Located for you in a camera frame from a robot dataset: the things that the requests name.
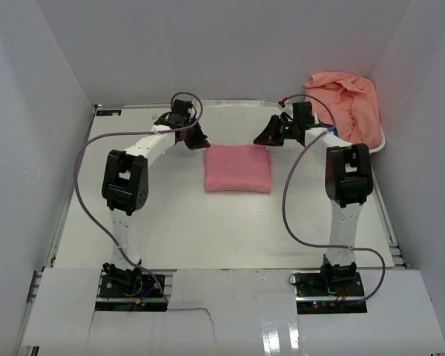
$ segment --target folded pink towel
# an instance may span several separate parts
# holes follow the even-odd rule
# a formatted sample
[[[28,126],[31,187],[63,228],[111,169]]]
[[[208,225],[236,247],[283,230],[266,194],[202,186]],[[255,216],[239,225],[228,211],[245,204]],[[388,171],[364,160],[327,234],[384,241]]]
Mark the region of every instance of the folded pink towel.
[[[271,192],[271,157],[265,146],[211,144],[203,159],[206,191]]]
[[[347,73],[325,72],[312,75],[304,86],[307,94],[316,96],[329,106],[341,139],[365,143],[369,148],[379,146],[383,137],[378,97],[369,79]],[[309,100],[320,121],[331,125],[332,120],[325,108]]]

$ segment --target black joint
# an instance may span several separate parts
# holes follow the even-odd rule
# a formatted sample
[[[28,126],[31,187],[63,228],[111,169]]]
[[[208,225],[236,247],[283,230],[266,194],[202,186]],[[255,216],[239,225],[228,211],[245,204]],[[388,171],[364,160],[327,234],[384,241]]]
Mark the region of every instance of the black joint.
[[[341,208],[348,204],[364,204],[373,188],[371,159],[366,145],[326,149],[325,190],[329,199]]]
[[[283,141],[285,139],[283,130],[285,130],[285,128],[282,123],[283,121],[278,115],[272,115],[268,121],[267,127],[255,138],[254,144],[264,146],[283,146]]]
[[[310,102],[294,102],[294,121],[299,126],[310,126],[314,124],[312,104]]]
[[[133,287],[136,279],[140,276],[137,269],[133,271],[130,269],[123,270],[110,263],[104,263],[102,268],[112,281],[123,284],[124,286]]]
[[[155,121],[155,125],[164,125],[172,129],[187,126],[190,124],[192,107],[193,104],[191,102],[175,99],[171,107],[171,112],[159,117],[158,120]]]
[[[326,255],[323,255],[323,264],[320,268],[323,285],[332,290],[344,288],[356,278],[356,268],[355,262],[349,266],[332,266]]]
[[[284,121],[284,122],[291,122],[291,121],[293,121],[293,119],[290,117],[290,115],[288,115],[285,111],[283,111],[283,112],[280,114],[280,118],[281,118],[282,121]]]
[[[179,141],[184,141],[186,147],[191,151],[198,150],[200,148],[208,148],[211,145],[207,140],[207,136],[202,132],[201,125],[197,123],[192,128],[177,132],[177,139]]]
[[[120,174],[130,172],[130,177]],[[148,161],[144,156],[130,156],[113,150],[105,165],[102,196],[110,210],[121,210],[130,216],[140,209],[148,198]]]

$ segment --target orange cloth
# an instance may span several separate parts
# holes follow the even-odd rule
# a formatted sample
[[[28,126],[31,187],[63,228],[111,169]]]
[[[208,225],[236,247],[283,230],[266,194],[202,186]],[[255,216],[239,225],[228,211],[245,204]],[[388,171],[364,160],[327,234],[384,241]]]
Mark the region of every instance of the orange cloth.
[[[382,142],[378,97],[369,79],[347,73],[323,72],[304,84],[306,93],[317,97],[331,109],[341,139],[365,143],[376,148]],[[313,112],[321,122],[332,125],[328,112],[310,99]]]

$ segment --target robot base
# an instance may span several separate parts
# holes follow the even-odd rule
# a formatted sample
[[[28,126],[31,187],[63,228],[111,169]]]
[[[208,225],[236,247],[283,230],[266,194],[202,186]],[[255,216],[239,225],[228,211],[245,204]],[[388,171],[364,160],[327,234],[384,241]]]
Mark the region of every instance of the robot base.
[[[165,287],[165,275],[157,274],[156,278],[162,285]],[[125,286],[121,283],[117,283],[115,280],[112,280],[108,275],[102,276],[102,281],[99,288],[99,296],[101,298],[106,298],[109,300],[112,299],[122,299],[133,297],[134,299],[141,297],[149,289],[153,288],[154,290],[147,296],[147,298],[161,298],[162,293],[158,288],[155,288],[154,280],[149,275],[142,275],[142,287],[140,287],[140,282],[136,283],[135,286]]]
[[[349,283],[337,290],[326,288],[320,273],[294,274],[298,314],[357,314],[367,313],[366,303],[356,303],[364,298],[364,288],[359,273]]]

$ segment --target white panel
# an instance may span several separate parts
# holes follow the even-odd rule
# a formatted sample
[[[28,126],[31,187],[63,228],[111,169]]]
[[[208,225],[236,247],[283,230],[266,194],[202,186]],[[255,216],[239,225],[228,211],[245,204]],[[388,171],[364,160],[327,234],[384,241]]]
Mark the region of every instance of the white panel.
[[[92,107],[34,0],[0,1],[0,355],[12,355]]]
[[[268,99],[309,75],[368,76],[409,0],[38,0],[95,104]]]
[[[288,271],[271,271],[266,273],[283,274]],[[366,290],[372,290],[379,281],[379,271],[362,271],[362,278]],[[286,283],[285,276],[280,280],[280,286]],[[235,280],[233,288],[245,288],[241,281]],[[219,280],[206,280],[205,285],[198,285],[200,290],[209,291],[211,287],[217,289]],[[188,299],[196,297],[189,292]],[[235,306],[244,303],[239,299],[237,290],[227,300]],[[280,291],[273,290],[274,295]],[[264,304],[267,298],[261,297],[259,289],[254,289],[254,300]],[[429,295],[418,271],[387,271],[386,279],[379,293],[368,301],[367,314],[339,314],[339,315],[298,315],[300,333],[300,351],[308,356],[429,356],[435,352],[445,352],[445,342],[438,327],[435,313],[430,303]],[[289,301],[284,304],[290,313],[293,305]],[[271,304],[264,304],[262,309],[270,311],[279,308]],[[239,310],[228,306],[227,317],[237,319]],[[273,318],[274,325],[284,317]],[[240,330],[241,338],[231,345],[237,353],[224,353],[218,347],[229,339],[216,339],[210,315],[205,309],[197,310],[169,310],[165,313],[139,313],[96,311],[90,327],[86,356],[213,356],[213,355],[244,355],[253,351],[254,355],[287,355],[287,353],[260,352],[261,338],[264,329],[245,330],[242,326],[259,320],[234,321],[234,330]],[[251,336],[259,332],[259,337]],[[40,348],[39,356],[61,356]]]
[[[445,336],[445,1],[412,1],[372,79],[387,139],[378,181]]]
[[[365,290],[379,271],[361,271]],[[367,314],[299,315],[300,350],[309,356],[429,356],[445,352],[419,271],[387,271]]]
[[[46,268],[22,344],[83,352],[100,276],[100,268]]]
[[[178,270],[168,308],[206,309],[220,355],[300,356],[290,271]]]
[[[150,129],[151,117],[166,109],[126,109],[121,116],[97,116],[91,136],[111,131]],[[210,142],[249,144],[276,108],[206,108],[201,126]],[[90,210],[112,226],[102,198],[109,151],[126,149],[139,137],[101,139],[86,150],[81,191]],[[149,198],[137,212],[130,234],[139,235],[143,264],[149,268],[319,268],[323,249],[307,248],[286,232],[281,213],[283,186],[302,146],[286,142],[272,153],[272,193],[205,193],[202,151],[182,143],[168,149],[149,170]],[[292,229],[311,243],[328,243],[332,207],[325,192],[325,159],[309,151],[294,174],[287,199]],[[77,199],[69,214],[56,266],[100,266],[111,257],[112,243],[84,214]],[[356,246],[377,249],[393,266],[383,226],[370,196],[360,213]],[[359,266],[380,266],[367,252],[356,252]]]

